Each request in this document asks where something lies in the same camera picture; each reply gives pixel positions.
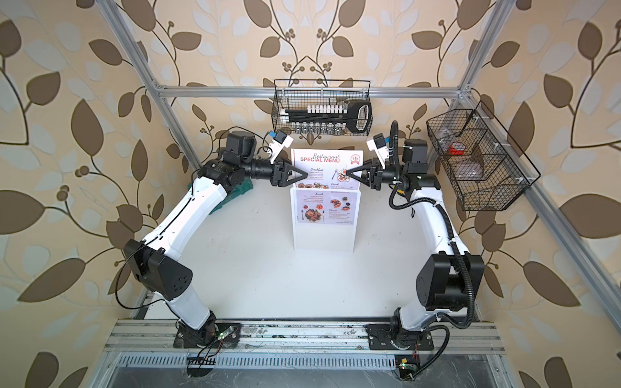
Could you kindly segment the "printed paper restaurant menu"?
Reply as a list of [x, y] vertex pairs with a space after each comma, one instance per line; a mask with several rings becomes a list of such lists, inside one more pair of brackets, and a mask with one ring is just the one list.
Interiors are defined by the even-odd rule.
[[294, 166], [308, 176], [295, 185], [298, 189], [358, 190], [348, 189], [346, 171], [360, 167], [363, 162], [361, 150], [293, 150]]

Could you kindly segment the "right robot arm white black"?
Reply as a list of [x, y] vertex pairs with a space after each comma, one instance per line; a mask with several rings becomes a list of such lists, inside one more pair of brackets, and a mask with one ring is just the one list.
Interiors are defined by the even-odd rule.
[[480, 255], [470, 252], [454, 228], [441, 184], [437, 176], [428, 173], [423, 160], [427, 143], [408, 139], [401, 149], [396, 139], [380, 134], [368, 140], [367, 146], [376, 157], [349, 169], [347, 176], [375, 190], [389, 185], [390, 208], [408, 210], [419, 220], [430, 249], [415, 279], [416, 296], [391, 317], [391, 341], [405, 347], [433, 323], [469, 328], [475, 320], [475, 298], [485, 263]]

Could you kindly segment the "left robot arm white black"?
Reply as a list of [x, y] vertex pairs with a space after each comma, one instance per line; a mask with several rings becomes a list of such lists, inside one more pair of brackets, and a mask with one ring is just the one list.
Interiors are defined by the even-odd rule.
[[229, 336], [219, 333], [216, 316], [192, 286], [192, 270], [184, 266], [182, 252], [210, 213], [246, 179], [266, 179], [284, 188], [306, 179], [308, 174], [281, 158], [293, 139], [283, 131], [270, 134], [267, 159], [256, 158], [256, 138], [234, 131], [218, 156], [199, 168], [180, 203], [144, 239], [129, 240], [123, 247], [123, 267], [149, 291], [166, 302], [178, 318], [177, 335], [185, 348], [207, 347]]

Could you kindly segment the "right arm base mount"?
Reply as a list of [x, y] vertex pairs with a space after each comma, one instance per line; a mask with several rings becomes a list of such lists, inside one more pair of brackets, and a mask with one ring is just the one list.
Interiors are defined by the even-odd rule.
[[374, 351], [434, 350], [433, 338], [428, 331], [408, 331], [400, 322], [400, 308], [397, 308], [388, 323], [365, 325], [369, 347]]

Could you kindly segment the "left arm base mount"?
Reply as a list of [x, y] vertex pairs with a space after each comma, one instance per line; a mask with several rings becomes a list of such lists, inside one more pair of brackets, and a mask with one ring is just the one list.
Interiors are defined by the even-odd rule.
[[235, 348], [241, 338], [240, 323], [224, 323], [209, 318], [200, 329], [193, 329], [183, 321], [176, 324], [177, 333], [173, 342], [176, 349], [199, 349], [210, 346], [225, 349]]

